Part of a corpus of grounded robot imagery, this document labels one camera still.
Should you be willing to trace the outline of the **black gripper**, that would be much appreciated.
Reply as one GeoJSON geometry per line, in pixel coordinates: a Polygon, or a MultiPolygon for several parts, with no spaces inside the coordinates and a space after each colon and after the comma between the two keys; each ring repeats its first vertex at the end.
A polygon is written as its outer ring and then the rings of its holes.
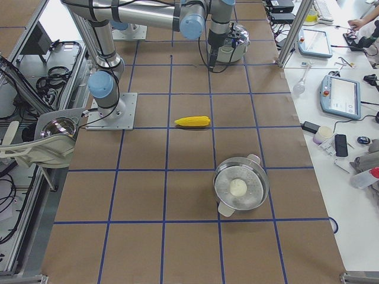
{"type": "Polygon", "coordinates": [[[215,41],[213,43],[208,43],[208,45],[210,48],[209,57],[208,57],[208,69],[213,70],[217,61],[217,56],[218,56],[219,48],[220,48],[220,42],[215,41]]]}

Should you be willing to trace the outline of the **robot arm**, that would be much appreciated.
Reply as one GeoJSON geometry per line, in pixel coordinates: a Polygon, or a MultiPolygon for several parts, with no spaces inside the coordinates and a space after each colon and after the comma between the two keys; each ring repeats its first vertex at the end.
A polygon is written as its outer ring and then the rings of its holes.
{"type": "Polygon", "coordinates": [[[189,40],[200,38],[207,17],[211,18],[208,31],[210,58],[208,70],[216,64],[219,48],[229,32],[234,1],[63,1],[69,11],[91,26],[86,44],[96,49],[96,63],[111,74],[112,83],[118,83],[115,72],[121,65],[111,31],[111,22],[137,24],[170,29],[189,40]]]}

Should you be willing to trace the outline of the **person hand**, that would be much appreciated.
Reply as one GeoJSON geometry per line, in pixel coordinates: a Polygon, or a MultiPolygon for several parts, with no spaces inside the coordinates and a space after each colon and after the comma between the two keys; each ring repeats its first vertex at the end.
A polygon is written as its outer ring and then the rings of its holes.
{"type": "Polygon", "coordinates": [[[363,19],[354,19],[348,20],[348,24],[352,30],[358,31],[361,27],[363,27],[366,24],[366,22],[363,19]]]}

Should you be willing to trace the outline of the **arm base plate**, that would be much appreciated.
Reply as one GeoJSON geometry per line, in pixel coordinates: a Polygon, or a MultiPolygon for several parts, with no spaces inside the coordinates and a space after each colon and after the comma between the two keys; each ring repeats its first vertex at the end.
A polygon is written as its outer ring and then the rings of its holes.
{"type": "Polygon", "coordinates": [[[137,93],[135,92],[121,93],[114,111],[112,108],[99,108],[93,99],[91,107],[97,110],[89,113],[85,129],[89,131],[131,131],[134,127],[136,106],[137,93]]]}

